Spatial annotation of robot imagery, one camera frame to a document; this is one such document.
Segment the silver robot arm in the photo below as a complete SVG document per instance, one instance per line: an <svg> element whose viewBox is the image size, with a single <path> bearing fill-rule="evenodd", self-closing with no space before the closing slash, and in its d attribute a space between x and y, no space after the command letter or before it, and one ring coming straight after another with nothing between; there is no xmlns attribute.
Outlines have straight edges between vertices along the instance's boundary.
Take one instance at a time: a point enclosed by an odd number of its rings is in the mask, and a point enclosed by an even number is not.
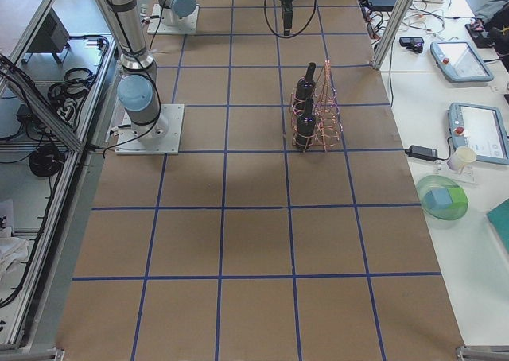
<svg viewBox="0 0 509 361"><path fill-rule="evenodd" d="M289 37L293 24L293 1L278 0L282 6L284 37ZM138 0L96 0L107 25L119 45L124 78L117 96L130 117L134 139L158 139L166 134L169 122L163 117L157 95L157 65L147 48L138 16ZM196 0L162 0L178 17L187 17L197 8Z"/></svg>
<svg viewBox="0 0 509 361"><path fill-rule="evenodd" d="M162 23L176 25L180 20L191 16L197 8L196 0L158 0Z"/></svg>

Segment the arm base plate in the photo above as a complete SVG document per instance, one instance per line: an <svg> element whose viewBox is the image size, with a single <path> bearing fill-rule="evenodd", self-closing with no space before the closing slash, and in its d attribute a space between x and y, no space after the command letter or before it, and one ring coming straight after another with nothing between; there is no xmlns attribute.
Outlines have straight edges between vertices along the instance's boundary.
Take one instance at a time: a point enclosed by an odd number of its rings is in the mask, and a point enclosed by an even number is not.
<svg viewBox="0 0 509 361"><path fill-rule="evenodd" d="M156 4L153 7L147 33L150 35L185 35L195 34L197 19L200 7L197 6L192 14L187 17L178 17L172 10L165 9L162 13L162 20L159 19L161 7Z"/></svg>
<svg viewBox="0 0 509 361"><path fill-rule="evenodd" d="M126 129L120 130L118 155L177 155L180 148L181 131L185 116L184 104L163 104L155 127L151 125L132 125L125 111L122 123Z"/></svg>

